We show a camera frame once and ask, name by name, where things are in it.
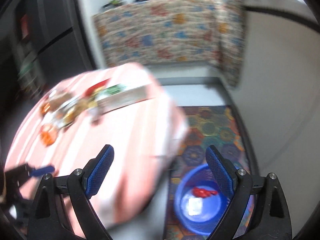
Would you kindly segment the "crushed orange soda can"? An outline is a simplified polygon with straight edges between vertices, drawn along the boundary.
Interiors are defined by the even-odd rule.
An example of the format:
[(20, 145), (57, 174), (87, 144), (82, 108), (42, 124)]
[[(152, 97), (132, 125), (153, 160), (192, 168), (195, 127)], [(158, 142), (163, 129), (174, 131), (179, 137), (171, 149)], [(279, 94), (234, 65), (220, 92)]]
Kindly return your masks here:
[(49, 100), (46, 100), (43, 102), (43, 104), (40, 106), (40, 114), (42, 117), (44, 117), (48, 112), (51, 111), (51, 104)]

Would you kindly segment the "long red snack wrapper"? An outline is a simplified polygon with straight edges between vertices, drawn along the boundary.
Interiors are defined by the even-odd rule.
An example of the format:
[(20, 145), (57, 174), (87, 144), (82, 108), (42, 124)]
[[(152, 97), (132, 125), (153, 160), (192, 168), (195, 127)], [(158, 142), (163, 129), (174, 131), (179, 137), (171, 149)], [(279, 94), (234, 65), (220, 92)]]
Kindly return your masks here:
[(95, 85), (92, 85), (91, 87), (89, 87), (88, 89), (85, 90), (84, 92), (84, 97), (90, 97), (95, 90), (99, 89), (99, 88), (105, 88), (106, 85), (109, 83), (110, 78), (100, 81), (99, 83), (96, 83)]

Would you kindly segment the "green white milk carton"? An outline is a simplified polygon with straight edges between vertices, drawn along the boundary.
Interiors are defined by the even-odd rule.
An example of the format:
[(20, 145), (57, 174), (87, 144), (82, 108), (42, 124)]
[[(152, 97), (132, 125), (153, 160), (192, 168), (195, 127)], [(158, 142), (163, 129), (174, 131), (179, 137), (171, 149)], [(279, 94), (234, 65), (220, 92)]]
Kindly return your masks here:
[(148, 100), (145, 86), (126, 87), (117, 84), (97, 93), (95, 101), (100, 114), (105, 114), (144, 100)]

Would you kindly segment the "floral tissue box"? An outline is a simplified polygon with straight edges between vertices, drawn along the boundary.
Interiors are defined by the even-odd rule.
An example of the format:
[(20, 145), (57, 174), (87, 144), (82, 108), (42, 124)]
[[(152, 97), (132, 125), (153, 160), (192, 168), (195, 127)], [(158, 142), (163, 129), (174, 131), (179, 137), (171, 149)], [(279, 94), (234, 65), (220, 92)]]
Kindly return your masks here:
[(74, 96), (71, 92), (66, 92), (63, 90), (55, 90), (52, 92), (48, 99), (49, 111), (54, 112), (57, 110), (63, 103), (70, 100)]

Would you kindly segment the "yellow white snack packet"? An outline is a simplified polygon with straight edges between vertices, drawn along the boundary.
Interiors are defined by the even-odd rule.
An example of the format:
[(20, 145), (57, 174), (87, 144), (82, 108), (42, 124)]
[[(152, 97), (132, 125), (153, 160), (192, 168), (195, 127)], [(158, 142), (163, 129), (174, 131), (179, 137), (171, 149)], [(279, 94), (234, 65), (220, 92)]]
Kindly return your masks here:
[(73, 97), (63, 103), (55, 112), (55, 124), (58, 129), (70, 126), (85, 110), (95, 108), (98, 103), (94, 99)]

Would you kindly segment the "white small carton box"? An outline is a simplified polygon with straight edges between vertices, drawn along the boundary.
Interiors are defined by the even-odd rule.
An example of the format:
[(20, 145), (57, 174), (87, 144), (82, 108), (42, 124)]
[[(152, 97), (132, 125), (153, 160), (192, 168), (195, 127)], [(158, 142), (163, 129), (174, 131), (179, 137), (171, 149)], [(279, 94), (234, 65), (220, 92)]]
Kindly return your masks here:
[(188, 200), (186, 207), (189, 216), (197, 216), (202, 212), (203, 200), (202, 198), (191, 197)]

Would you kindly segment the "blue mesh trash bin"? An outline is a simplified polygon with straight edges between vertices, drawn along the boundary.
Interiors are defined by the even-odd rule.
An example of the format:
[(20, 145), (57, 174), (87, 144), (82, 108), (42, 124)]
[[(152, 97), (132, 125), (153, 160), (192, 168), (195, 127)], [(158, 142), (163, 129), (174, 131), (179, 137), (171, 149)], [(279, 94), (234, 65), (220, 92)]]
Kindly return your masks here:
[(223, 217), (229, 199), (221, 192), (207, 164), (187, 172), (174, 196), (174, 213), (184, 229), (209, 236)]

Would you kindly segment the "white storage rack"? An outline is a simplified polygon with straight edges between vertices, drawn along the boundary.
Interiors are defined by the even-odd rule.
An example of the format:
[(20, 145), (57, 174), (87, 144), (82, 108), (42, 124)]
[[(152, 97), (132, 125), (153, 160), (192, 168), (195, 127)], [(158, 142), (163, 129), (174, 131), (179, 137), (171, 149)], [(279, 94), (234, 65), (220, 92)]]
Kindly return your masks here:
[(18, 83), (22, 92), (31, 99), (40, 99), (44, 94), (46, 81), (38, 56), (28, 40), (17, 44), (19, 59)]

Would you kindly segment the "striped orange white tablecloth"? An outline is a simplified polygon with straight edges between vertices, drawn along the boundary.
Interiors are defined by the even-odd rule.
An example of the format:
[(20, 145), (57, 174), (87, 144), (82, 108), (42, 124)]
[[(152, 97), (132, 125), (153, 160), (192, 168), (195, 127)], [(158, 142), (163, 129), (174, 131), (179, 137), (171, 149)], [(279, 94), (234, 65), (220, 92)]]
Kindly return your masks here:
[(84, 167), (105, 145), (114, 148), (113, 163), (91, 204), (106, 228), (126, 222), (142, 211), (158, 181), (175, 159), (188, 133), (188, 122), (158, 81), (141, 64), (86, 72), (61, 81), (56, 88), (81, 95), (107, 80), (109, 85), (146, 86), (148, 98), (104, 114), (97, 124), (88, 112), (45, 146), (40, 139), (41, 114), (37, 104), (22, 121), (4, 168), (22, 163), (51, 164), (58, 176)]

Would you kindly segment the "dark grey refrigerator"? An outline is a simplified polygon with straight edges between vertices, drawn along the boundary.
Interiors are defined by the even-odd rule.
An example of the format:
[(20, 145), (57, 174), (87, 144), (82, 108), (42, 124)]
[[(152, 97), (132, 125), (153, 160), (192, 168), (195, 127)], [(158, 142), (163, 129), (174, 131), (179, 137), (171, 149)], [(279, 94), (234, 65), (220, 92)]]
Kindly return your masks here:
[(26, 23), (27, 39), (49, 87), (97, 69), (79, 0), (21, 0), (16, 18)]

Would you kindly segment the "floral patterned counter curtain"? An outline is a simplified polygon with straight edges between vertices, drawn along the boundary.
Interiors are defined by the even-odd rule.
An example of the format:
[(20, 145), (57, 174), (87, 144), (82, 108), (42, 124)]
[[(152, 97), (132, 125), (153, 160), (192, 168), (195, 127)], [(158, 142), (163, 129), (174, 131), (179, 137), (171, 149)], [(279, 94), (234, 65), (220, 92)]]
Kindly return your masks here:
[(105, 62), (206, 62), (229, 86), (240, 81), (245, 46), (242, 0), (149, 0), (93, 17)]

